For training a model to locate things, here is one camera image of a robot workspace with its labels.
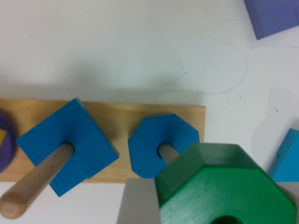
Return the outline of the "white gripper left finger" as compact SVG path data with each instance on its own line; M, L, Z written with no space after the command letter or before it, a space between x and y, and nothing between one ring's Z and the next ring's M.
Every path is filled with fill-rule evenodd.
M162 224L153 178L128 178L117 224Z

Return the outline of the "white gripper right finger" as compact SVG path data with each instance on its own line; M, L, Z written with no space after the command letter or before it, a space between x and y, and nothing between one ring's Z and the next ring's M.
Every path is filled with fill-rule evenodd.
M299 224L299 182L278 182L278 185L295 203L297 209L295 224Z

